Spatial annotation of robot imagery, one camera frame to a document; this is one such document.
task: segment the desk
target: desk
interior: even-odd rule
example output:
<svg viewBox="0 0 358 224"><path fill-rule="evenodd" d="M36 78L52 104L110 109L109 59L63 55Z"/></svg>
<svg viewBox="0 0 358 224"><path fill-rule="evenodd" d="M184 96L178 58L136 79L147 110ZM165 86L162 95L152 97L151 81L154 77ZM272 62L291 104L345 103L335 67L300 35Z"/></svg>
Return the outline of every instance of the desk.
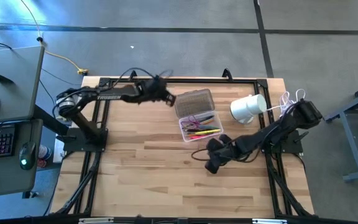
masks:
<svg viewBox="0 0 358 224"><path fill-rule="evenodd" d="M34 125L34 142L38 155L42 125L55 133L67 132L67 127L35 104L40 71L44 57L44 47L24 47L0 50L0 75L12 80L12 84L0 82L0 122L39 120ZM29 125L17 128L14 156L0 158L0 195L31 190L34 186L37 164L31 170L19 167L19 151L30 135Z"/></svg>
<svg viewBox="0 0 358 224"><path fill-rule="evenodd" d="M83 85L96 86L99 79L84 77ZM285 91L284 81L280 78L267 80L272 104L276 106ZM233 100L254 94L251 85L168 84L169 91L176 95L204 88L211 90L226 134L237 137L260 128L258 119L244 126L232 118L229 110ZM89 120L93 108L94 104L90 103L82 112ZM136 105L111 101L108 129L108 145L102 155L96 183L93 217L134 217L138 214L145 217L273 217L263 155L250 164L229 162L217 174L209 174L204 162L190 157L194 150L204 148L207 140L183 142L175 109L161 102ZM76 189L83 158L84 153L75 152L63 161L51 212L61 208ZM293 155L283 155L283 163L290 190L306 210L313 213L302 164ZM83 207L88 189L85 192ZM280 191L278 194L284 210Z"/></svg>

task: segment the wooden table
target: wooden table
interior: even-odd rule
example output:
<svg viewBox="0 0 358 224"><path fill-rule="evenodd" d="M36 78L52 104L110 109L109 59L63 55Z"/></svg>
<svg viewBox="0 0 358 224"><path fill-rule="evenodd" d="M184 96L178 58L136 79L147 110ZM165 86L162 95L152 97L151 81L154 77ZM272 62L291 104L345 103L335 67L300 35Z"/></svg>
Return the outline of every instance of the wooden table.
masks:
<svg viewBox="0 0 358 224"><path fill-rule="evenodd" d="M96 86L99 79L84 77L83 85ZM284 81L281 78L267 80L271 102L276 106L285 91ZM176 95L204 88L211 90L216 111L230 137L252 134L260 129L258 119L244 126L232 118L229 110L233 100L254 95L252 85L168 84L168 89ZM93 108L94 103L90 103L82 111L89 120ZM280 110L275 110L274 114L277 119ZM134 217L138 214L145 217L273 217L264 155L260 154L249 164L231 161L217 174L210 174L204 162L190 157L194 150L204 148L207 140L183 142L175 108L162 102L137 105L112 101L108 129L108 145L102 155L94 195L93 217ZM84 153L75 152L63 161L51 212L61 208L76 189L83 158ZM283 163L288 187L306 210L313 213L301 162L285 154ZM278 194L280 208L284 211L281 191ZM87 197L85 193L83 207Z"/></svg>

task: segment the yellow cable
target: yellow cable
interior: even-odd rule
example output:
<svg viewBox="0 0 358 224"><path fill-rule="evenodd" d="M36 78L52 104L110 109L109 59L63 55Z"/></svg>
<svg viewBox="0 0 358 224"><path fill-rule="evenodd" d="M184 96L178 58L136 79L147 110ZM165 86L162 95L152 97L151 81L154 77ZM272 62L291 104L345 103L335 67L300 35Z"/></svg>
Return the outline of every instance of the yellow cable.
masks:
<svg viewBox="0 0 358 224"><path fill-rule="evenodd" d="M89 71L88 69L80 68L80 67L77 66L77 64L74 63L72 60L70 60L70 59L68 59L68 58L66 58L66 57L64 57L64 56L51 53L51 52L49 52L49 51L46 50L46 47L44 46L44 44L42 44L43 38L41 37L41 34L40 34L40 27L38 26L38 23L37 23L37 21L35 20L34 15L32 14L32 12L31 12L31 10L29 9L29 7L24 3L24 1L23 1L23 0L21 0L21 1L22 1L22 3L24 4L24 6L27 8L27 10L30 12L30 14L31 14L31 16L32 16L32 18L33 18L33 20L34 20L34 22L35 22L35 25L37 26L37 30L38 30L38 38L37 38L37 40L40 42L41 47L44 47L44 48L45 48L45 53L47 53L47 54L49 54L49 55L52 55L52 56L55 56L55 57L58 57L58 58L61 58L61 59L65 59L65 60L67 60L68 62L72 63L72 64L77 68L77 70L78 70L77 73L78 73L79 75L84 75L84 74L88 73L88 71Z"/></svg>

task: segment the gray metal frame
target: gray metal frame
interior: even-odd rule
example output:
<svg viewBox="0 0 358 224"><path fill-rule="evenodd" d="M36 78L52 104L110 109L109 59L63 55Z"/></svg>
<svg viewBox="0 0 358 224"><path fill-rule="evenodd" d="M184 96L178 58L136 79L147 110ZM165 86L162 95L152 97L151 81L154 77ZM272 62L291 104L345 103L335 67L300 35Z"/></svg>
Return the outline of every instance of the gray metal frame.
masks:
<svg viewBox="0 0 358 224"><path fill-rule="evenodd" d="M347 141L350 144L350 147L352 149L352 153L354 156L354 160L356 161L357 168L358 168L358 148L357 148L357 144L354 140L355 137L352 133L351 127L349 126L349 122L347 121L347 113L351 113L356 109L358 109L358 97L355 98L354 100L352 100L346 106L343 106L341 109L325 116L324 120L325 120L325 122L330 123L332 120L334 120L336 118L341 119L343 127L345 129ZM358 172L343 176L343 180L345 182L349 182L349 181L357 180L357 179L358 179Z"/></svg>

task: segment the white cable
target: white cable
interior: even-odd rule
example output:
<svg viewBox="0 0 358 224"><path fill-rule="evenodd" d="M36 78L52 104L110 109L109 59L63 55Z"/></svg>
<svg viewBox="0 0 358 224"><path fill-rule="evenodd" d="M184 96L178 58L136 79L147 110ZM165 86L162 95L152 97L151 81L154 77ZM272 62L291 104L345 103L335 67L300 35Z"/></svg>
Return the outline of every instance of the white cable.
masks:
<svg viewBox="0 0 358 224"><path fill-rule="evenodd" d="M303 96L302 96L302 98L299 98L299 97L298 97L299 91L303 91ZM291 100L291 99L290 99L290 92L286 91L286 92L283 93L283 95L281 95L281 97L280 97L280 102L279 102L280 105L274 106L274 107L272 107L272 108L269 108L269 109L267 109L267 111L272 110L272 109L275 109L275 108L280 108L280 109L281 109L281 115L280 115L280 117L281 117L281 116L283 116L283 115L285 114L285 112L286 112L286 110L288 109L288 107L290 107L292 104L294 104L294 103L300 101L301 99L305 99L305 97L306 97L306 91L305 91L304 89L299 89L299 90L297 90L297 91L295 92L296 101Z"/></svg>
<svg viewBox="0 0 358 224"><path fill-rule="evenodd" d="M37 26L38 37L42 38L42 37L41 37L41 33L40 33L40 27L38 26L37 20L35 20L35 17L34 17L34 15L33 15L33 13L31 12L30 8L24 3L23 0L21 0L21 1L22 1L23 5L27 8L27 10L30 12L30 14L31 14L31 16L32 16L32 18L33 18L33 20L34 20L34 22L35 22L35 25ZM79 75L86 74L86 73L89 72L88 69L80 68L79 66L77 66L77 64L74 63L74 62L73 62L72 60L70 60L69 58L66 58L66 57L64 57L64 56L61 56L61 55L59 55L59 54L55 54L55 53L49 52L48 50L46 50L46 47L44 46L44 44L42 43L42 41L39 41L39 42L40 42L40 45L45 48L45 53L47 53L47 54L49 54L49 55L52 55L52 56L55 56L55 57L58 57L58 58L61 58L61 59L64 59L64 60L70 62L71 64L73 64L73 65L77 68L77 73L78 73Z"/></svg>
<svg viewBox="0 0 358 224"><path fill-rule="evenodd" d="M32 16L32 19L34 20L35 25L37 26L38 36L41 37L40 27L38 26L38 23L37 23L37 21L35 20L34 15L32 14L32 12L31 12L31 10L29 9L29 7L24 3L24 1L23 1L23 0L20 0L20 1L22 1L23 5L24 5L24 6L27 8L27 10L30 12L30 14L31 14L31 16Z"/></svg>

